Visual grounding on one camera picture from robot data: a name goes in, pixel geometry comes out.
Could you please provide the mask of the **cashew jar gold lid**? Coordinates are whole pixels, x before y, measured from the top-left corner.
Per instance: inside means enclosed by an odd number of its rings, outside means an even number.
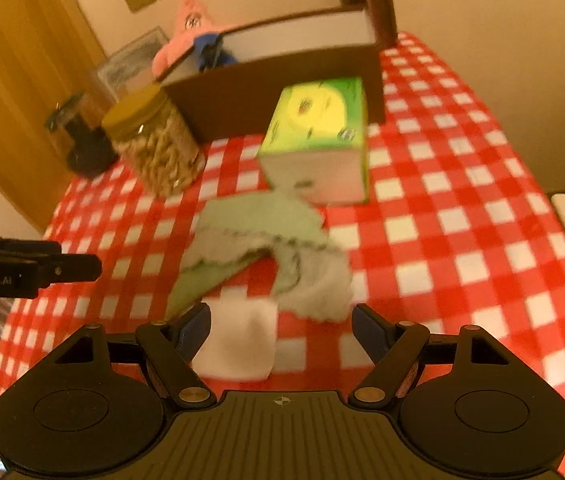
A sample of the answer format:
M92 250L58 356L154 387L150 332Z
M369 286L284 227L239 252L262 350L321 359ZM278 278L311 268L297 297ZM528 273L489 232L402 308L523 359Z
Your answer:
M160 84L148 84L114 104L101 127L145 189L170 197L194 183L205 156Z

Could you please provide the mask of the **white tissue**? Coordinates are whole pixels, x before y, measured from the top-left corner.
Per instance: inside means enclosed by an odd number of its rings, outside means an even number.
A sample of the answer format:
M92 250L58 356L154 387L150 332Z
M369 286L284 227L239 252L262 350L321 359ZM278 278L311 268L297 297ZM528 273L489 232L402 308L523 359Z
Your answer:
M209 298L211 331L192 360L203 378L259 382L275 363L278 304L269 298Z

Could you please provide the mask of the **pink starfish plush toy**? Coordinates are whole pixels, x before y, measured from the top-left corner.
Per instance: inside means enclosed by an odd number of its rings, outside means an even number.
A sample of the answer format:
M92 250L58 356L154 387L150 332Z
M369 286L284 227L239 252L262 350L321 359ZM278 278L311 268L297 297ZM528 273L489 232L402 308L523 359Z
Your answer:
M194 59L199 72L210 68L203 51L212 47L228 26L217 24L201 0L179 0L174 35L154 55L153 76L164 76L183 55L194 49Z

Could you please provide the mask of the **green tissue box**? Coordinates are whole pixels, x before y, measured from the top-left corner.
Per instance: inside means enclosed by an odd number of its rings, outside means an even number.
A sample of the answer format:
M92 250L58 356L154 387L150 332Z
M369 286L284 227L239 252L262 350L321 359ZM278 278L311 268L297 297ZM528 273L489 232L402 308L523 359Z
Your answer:
M368 114L363 79L285 87L256 158L271 188L314 205L369 198Z

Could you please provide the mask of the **green grey microfibre cloth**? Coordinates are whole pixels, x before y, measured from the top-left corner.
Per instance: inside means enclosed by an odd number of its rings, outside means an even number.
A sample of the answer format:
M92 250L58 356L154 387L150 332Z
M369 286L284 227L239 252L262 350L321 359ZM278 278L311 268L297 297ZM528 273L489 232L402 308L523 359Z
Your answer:
M276 191L209 200L180 260L166 316L183 314L207 292L265 257L276 262L278 308L315 322L345 321L353 300L347 253L322 229L313 207Z

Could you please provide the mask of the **red white checkered tablecloth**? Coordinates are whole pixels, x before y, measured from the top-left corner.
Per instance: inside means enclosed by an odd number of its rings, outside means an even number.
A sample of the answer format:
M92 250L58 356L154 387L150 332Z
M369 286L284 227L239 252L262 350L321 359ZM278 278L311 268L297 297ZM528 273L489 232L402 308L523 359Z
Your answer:
M348 253L354 301L439 334L479 325L565 399L565 233L549 200L491 111L420 39L401 34L380 63L386 120L368 131L370 198L321 212ZM200 180L168 200L124 165L73 181L46 235L104 270L13 305L0 395L86 323L129 333L162 318L205 203L265 188L260 144L212 143Z

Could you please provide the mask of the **grey blue microfibre cloth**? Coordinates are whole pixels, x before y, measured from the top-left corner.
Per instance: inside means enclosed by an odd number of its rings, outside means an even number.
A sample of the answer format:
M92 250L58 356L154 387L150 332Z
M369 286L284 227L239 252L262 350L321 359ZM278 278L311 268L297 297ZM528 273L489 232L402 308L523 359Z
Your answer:
M237 64L237 59L224 48L222 32L208 32L194 38L194 54L200 73L227 65Z

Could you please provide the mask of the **dark glass jar green lid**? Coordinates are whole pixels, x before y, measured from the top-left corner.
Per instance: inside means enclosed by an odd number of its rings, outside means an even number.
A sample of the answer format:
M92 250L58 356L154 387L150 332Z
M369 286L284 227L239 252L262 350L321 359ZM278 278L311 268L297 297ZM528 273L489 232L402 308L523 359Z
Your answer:
M101 127L102 118L104 109L89 93L80 91L57 103L45 120L45 129L58 142L66 166L86 179L104 174L119 159Z

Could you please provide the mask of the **framed picture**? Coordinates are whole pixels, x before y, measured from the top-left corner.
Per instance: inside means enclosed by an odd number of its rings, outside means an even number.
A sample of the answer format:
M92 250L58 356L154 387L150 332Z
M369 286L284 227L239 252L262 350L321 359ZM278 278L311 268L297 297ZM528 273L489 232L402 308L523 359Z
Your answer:
M164 30L154 27L97 66L95 77L111 101L119 101L153 81L153 58L167 43Z

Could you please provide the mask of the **brown cardboard box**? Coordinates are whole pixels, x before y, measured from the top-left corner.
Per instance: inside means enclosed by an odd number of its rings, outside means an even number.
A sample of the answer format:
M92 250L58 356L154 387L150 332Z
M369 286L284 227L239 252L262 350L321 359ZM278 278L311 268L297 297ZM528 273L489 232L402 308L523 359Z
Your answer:
M200 72L187 51L158 78L202 143L263 133L284 87L358 76L368 119L385 122L380 48L362 6L272 18L227 30L235 64Z

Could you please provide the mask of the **wooden door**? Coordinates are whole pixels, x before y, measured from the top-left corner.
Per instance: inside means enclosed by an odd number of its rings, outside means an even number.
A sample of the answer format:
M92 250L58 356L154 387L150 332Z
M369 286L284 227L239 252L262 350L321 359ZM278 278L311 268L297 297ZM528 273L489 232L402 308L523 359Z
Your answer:
M81 90L107 104L94 75L103 60L77 0L0 0L0 192L36 231L71 180L66 141L44 123Z

